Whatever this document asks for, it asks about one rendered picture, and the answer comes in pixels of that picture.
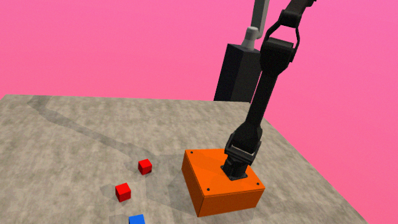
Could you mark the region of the blue cube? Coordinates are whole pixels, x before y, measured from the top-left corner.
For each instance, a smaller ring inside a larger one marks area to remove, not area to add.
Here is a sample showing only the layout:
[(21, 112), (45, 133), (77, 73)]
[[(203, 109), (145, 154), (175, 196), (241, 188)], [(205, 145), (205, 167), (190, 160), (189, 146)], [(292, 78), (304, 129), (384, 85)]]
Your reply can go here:
[(130, 216), (129, 224), (145, 224), (143, 214), (136, 215), (136, 216)]

